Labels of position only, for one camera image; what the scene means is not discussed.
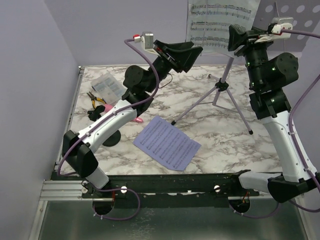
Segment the lilac paper sheet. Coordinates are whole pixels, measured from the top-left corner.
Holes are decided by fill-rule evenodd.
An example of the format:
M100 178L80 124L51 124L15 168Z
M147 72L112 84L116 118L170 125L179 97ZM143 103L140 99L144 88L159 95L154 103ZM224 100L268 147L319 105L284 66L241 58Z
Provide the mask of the lilac paper sheet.
M133 144L172 171L184 171L201 147L160 116L149 122Z

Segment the white sheet music page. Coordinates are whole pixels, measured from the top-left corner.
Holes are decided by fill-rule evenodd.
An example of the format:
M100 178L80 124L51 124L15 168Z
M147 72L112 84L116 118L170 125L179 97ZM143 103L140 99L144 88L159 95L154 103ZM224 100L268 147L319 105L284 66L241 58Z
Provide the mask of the white sheet music page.
M253 26L259 0L189 0L186 41L203 47L204 52L228 50L229 26L242 32Z

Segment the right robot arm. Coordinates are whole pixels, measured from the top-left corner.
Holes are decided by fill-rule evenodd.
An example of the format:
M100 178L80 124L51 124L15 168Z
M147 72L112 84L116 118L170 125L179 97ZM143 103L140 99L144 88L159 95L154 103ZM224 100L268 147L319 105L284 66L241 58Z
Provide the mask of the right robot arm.
M244 57L249 77L250 105L267 130L282 167L281 173L245 171L230 183L241 196L247 190L269 193L278 203L320 187L320 173L308 157L296 130L283 87L298 80L298 58L283 52L269 59L267 48L277 39L288 39L291 24L271 24L268 30L242 31L229 26L228 51Z

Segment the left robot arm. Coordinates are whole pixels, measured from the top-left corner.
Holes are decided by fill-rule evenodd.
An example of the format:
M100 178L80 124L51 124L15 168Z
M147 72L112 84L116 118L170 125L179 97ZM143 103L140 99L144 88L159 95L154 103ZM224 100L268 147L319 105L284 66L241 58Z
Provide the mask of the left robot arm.
M86 128L77 133L68 130L63 136L61 161L67 162L74 173L91 183L93 191L101 198L110 194L111 185L95 157L97 149L122 126L149 108L160 82L171 70L187 73L203 51L201 46L195 46L191 41L164 43L155 40L152 49L157 58L151 62L131 44L133 41L126 39L124 42L149 64L149 68L129 66L123 81L126 91L117 104Z

